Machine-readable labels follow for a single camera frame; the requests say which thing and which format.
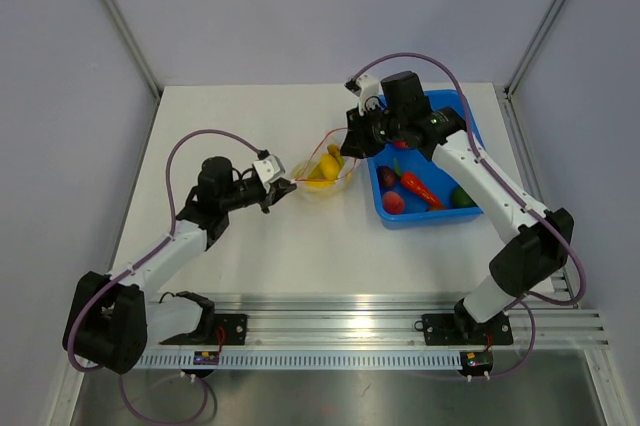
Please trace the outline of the yellow starfruit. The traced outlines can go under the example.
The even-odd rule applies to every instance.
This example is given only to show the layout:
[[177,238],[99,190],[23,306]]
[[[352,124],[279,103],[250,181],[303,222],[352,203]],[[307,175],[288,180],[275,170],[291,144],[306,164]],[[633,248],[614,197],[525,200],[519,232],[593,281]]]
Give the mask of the yellow starfruit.
[[341,166],[336,158],[331,154],[323,154],[318,166],[326,180],[334,181],[339,177]]

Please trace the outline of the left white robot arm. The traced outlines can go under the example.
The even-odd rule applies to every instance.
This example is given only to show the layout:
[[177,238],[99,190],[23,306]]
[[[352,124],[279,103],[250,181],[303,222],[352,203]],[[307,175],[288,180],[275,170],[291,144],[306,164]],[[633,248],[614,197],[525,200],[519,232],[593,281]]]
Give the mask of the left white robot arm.
[[248,176],[236,177],[231,161],[216,156],[201,166],[168,232],[140,258],[109,273],[90,271],[76,285],[62,346],[80,372],[130,371],[149,338],[148,296],[182,267],[207,252],[229,226],[231,212],[256,205],[262,213],[293,192],[280,159],[263,150]]

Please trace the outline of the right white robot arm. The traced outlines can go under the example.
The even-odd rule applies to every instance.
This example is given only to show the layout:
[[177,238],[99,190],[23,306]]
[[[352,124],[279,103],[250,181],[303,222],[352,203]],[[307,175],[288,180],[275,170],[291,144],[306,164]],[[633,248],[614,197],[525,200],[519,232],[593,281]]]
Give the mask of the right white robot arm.
[[377,80],[367,74],[346,82],[358,98],[346,113],[343,155],[358,159],[401,141],[453,178],[485,213],[504,243],[488,276],[454,307],[456,335],[484,336],[497,317],[565,266],[574,221],[529,196],[482,149],[467,113],[435,109],[419,77],[404,71]]

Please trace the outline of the clear zip top bag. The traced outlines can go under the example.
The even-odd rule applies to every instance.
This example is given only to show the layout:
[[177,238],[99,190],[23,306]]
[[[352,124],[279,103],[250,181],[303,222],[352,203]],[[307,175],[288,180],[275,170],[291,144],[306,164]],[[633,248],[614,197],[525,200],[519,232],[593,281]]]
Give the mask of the clear zip top bag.
[[297,185],[296,192],[304,199],[328,200],[341,194],[354,179],[361,161],[342,155],[346,132],[346,127],[328,131],[313,152],[289,174]]

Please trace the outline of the yellow banana bunch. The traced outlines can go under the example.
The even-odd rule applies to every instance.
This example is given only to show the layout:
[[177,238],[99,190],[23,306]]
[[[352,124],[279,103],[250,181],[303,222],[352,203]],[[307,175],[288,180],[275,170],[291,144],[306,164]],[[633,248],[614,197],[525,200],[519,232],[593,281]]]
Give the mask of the yellow banana bunch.
[[322,143],[294,172],[294,179],[313,194],[331,195],[352,178],[356,160],[345,158],[337,143]]

